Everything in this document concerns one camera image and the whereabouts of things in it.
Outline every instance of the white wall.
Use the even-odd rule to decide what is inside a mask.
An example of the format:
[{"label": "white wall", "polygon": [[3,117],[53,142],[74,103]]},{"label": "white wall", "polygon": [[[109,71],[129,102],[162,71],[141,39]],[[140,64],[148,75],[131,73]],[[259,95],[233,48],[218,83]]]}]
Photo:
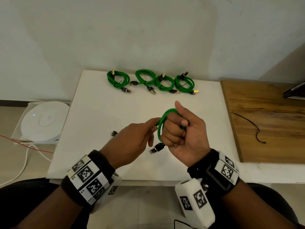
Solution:
[{"label": "white wall", "polygon": [[304,19],[305,0],[0,0],[0,100],[70,100],[82,69],[297,82]]}]

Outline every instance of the floor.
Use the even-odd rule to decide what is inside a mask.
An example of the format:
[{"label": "floor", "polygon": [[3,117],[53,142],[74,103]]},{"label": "floor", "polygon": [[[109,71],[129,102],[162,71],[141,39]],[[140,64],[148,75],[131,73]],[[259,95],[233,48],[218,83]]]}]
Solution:
[{"label": "floor", "polygon": [[[0,135],[10,137],[25,108],[0,107]],[[39,145],[54,151],[55,145]],[[0,184],[15,177],[24,165],[26,148],[0,137]],[[45,177],[49,161],[29,150],[24,172],[15,181]],[[305,184],[270,184],[294,209],[299,222],[305,225]],[[121,186],[116,197],[90,215],[88,229],[173,228],[173,220],[184,220],[173,187]],[[177,229],[187,228],[176,225]]]}]

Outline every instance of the person's lap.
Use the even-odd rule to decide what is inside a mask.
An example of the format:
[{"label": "person's lap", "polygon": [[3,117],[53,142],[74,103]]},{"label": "person's lap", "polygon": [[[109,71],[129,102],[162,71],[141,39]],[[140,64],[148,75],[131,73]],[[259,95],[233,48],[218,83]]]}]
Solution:
[{"label": "person's lap", "polygon": [[[250,187],[268,205],[297,224],[297,217],[284,200],[275,190],[260,184],[250,183]],[[32,179],[13,183],[0,189],[0,206],[2,207],[2,228],[11,228],[21,222],[36,206],[46,199],[59,185],[49,183],[48,179]],[[215,213],[215,223],[210,228],[238,228],[232,217],[224,209],[220,199],[214,198],[213,193],[207,192],[207,198]],[[78,215],[71,229],[85,229],[89,214],[93,207],[84,208]]]}]

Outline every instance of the dark object on table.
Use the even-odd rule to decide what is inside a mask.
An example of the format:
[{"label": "dark object on table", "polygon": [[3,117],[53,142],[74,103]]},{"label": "dark object on table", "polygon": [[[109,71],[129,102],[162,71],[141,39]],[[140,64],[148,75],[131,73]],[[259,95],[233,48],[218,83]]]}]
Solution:
[{"label": "dark object on table", "polygon": [[305,100],[305,81],[283,93],[284,98]]}]

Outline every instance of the fingernail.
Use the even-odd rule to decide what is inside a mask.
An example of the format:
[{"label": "fingernail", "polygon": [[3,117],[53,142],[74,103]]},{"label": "fingernail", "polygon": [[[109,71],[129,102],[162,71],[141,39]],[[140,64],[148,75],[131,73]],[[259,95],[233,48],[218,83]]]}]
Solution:
[{"label": "fingernail", "polygon": [[181,121],[182,126],[187,126],[188,124],[189,124],[189,122],[187,120],[182,120]]}]

